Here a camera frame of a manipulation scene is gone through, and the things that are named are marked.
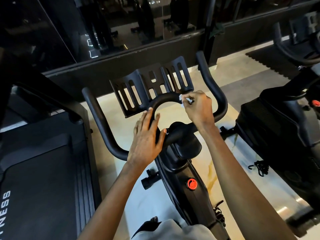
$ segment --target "floor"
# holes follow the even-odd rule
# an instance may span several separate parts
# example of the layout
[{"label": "floor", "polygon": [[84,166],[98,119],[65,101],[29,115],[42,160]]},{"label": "floor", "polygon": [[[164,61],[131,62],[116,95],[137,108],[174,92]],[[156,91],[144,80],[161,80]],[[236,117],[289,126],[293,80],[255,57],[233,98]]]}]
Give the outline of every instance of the floor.
[{"label": "floor", "polygon": [[[218,127],[223,125],[226,128],[231,128],[238,116],[241,104],[256,98],[263,89],[280,86],[287,81],[285,77],[246,56],[246,52],[248,50],[220,58],[217,67],[210,68],[213,78],[225,92],[229,102],[226,116],[216,123]],[[215,111],[217,108],[216,101],[204,84],[200,72],[196,68],[190,68],[189,71],[194,89],[202,90],[207,96],[212,98],[212,108]],[[99,97],[98,102],[106,115],[116,141],[123,149],[128,150],[133,139],[133,127],[140,114],[125,119],[114,94]],[[86,103],[83,103],[83,105],[89,110]],[[157,109],[157,112],[161,114],[160,129],[169,127],[174,121],[190,122],[184,109],[179,104],[163,104]],[[89,118],[90,126],[93,129],[92,139],[99,172],[101,194],[102,198],[104,198],[120,173],[124,161],[111,155],[104,145],[90,112]],[[195,135],[202,143],[202,151],[192,162],[208,189],[212,204],[215,204],[223,200],[224,197],[209,150],[199,133],[197,132]],[[255,185],[283,219],[299,211],[308,209],[308,204],[286,185],[272,169],[270,169],[269,174],[265,177],[260,177],[257,169],[248,169],[248,165],[252,165],[255,161],[259,160],[259,157],[240,137],[230,137],[226,140],[226,143]],[[148,168],[156,169],[155,163],[151,163]],[[148,190],[143,189],[140,180],[146,176],[147,174],[144,172],[135,184],[114,240],[130,239],[143,222],[154,216],[158,216],[160,221],[172,218],[182,225],[185,224],[170,201],[162,181],[156,182]],[[226,202],[222,203],[220,208],[226,218],[226,229],[230,238],[232,240],[244,239]],[[316,236],[319,236],[319,234],[320,227],[315,226],[302,239],[316,239]]]}]

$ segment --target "hand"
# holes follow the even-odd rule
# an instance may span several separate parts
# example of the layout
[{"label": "hand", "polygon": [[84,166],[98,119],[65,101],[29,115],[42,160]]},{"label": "hand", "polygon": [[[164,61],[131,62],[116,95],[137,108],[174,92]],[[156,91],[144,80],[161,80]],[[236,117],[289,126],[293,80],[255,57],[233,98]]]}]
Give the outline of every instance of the hand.
[{"label": "hand", "polygon": [[182,95],[182,102],[189,119],[200,130],[207,125],[214,125],[212,100],[202,91],[189,92]]},{"label": "hand", "polygon": [[133,142],[128,155],[128,162],[137,166],[141,171],[143,171],[161,152],[167,132],[167,129],[163,129],[160,132],[158,143],[156,144],[156,131],[160,114],[158,113],[156,115],[149,128],[152,111],[152,108],[149,108],[148,111],[144,111],[141,118],[137,121],[136,126],[133,129]]}]

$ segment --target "cleaning wipe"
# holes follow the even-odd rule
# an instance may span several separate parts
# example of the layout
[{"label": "cleaning wipe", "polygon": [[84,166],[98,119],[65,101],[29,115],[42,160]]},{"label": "cleaning wipe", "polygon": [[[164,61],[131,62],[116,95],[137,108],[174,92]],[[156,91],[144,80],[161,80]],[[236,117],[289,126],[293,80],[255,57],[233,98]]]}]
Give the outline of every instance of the cleaning wipe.
[{"label": "cleaning wipe", "polygon": [[[182,100],[182,94],[179,95],[179,100]],[[191,98],[186,97],[186,100],[188,100],[190,104],[193,103],[193,100]]]}]

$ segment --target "white shirt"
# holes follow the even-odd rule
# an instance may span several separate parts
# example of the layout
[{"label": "white shirt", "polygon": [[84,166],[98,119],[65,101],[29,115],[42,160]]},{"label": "white shirt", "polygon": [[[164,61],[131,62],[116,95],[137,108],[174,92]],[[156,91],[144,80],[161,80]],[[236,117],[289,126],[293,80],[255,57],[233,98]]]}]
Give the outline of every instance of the white shirt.
[{"label": "white shirt", "polygon": [[160,223],[153,232],[138,232],[132,240],[217,240],[211,231],[203,225],[181,228],[170,219]]}]

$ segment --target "forearm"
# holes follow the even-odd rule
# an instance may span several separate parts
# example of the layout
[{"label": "forearm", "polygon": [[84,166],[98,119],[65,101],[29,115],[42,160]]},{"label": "forearm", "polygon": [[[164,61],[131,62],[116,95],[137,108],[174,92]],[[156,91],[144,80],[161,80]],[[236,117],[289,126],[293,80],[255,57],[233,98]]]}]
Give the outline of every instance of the forearm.
[{"label": "forearm", "polygon": [[112,240],[141,169],[127,162],[78,240]]},{"label": "forearm", "polygon": [[199,129],[206,141],[228,207],[246,240],[296,240],[250,180],[212,124]]}]

